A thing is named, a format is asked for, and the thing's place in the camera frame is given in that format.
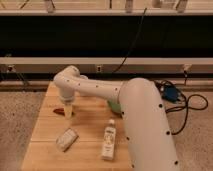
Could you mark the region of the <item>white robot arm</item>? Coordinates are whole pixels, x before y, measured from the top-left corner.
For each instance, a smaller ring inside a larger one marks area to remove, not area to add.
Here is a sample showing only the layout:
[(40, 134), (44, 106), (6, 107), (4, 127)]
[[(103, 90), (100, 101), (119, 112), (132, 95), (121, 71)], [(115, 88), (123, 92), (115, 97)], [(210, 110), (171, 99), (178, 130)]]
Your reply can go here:
[(75, 66), (57, 73), (53, 82), (63, 103), (73, 102), (78, 91), (120, 104), (133, 171), (180, 171), (163, 101), (153, 82), (84, 79)]

